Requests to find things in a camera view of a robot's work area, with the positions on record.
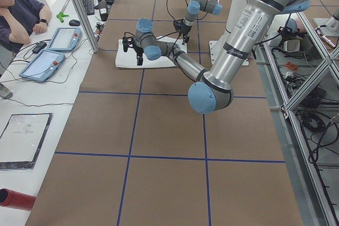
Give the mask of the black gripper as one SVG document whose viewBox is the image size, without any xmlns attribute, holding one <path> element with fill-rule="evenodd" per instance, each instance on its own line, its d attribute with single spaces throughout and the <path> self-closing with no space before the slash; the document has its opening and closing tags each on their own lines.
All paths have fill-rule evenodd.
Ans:
<svg viewBox="0 0 339 226">
<path fill-rule="evenodd" d="M 192 29 L 192 26 L 190 25 L 186 25 L 186 24 L 182 25 L 182 36 L 183 36 L 182 45 L 189 42 L 189 39 L 190 39 L 189 33 L 191 29 Z"/>
<path fill-rule="evenodd" d="M 136 44 L 133 45 L 133 49 L 137 54 L 137 66 L 142 66 L 143 65 L 143 53 L 144 50 L 142 47 L 137 46 Z"/>
</svg>

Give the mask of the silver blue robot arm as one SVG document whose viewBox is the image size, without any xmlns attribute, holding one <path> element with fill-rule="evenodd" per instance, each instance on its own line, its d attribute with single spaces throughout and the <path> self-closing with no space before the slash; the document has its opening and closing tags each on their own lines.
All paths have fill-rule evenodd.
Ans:
<svg viewBox="0 0 339 226">
<path fill-rule="evenodd" d="M 310 5 L 310 0 L 245 1 L 246 5 L 237 13 L 238 20 L 211 69 L 190 58 L 176 43 L 157 40 L 149 19 L 140 19 L 136 25 L 133 43 L 136 48 L 142 49 L 148 60 L 165 56 L 193 80 L 188 99 L 198 113 L 224 109 L 232 102 L 232 79 L 255 44 L 266 34 L 276 15 L 301 12 Z"/>
<path fill-rule="evenodd" d="M 190 0 L 182 23 L 180 25 L 180 35 L 183 37 L 183 43 L 188 43 L 189 32 L 200 11 L 206 14 L 219 15 L 222 9 L 220 0 Z"/>
</svg>

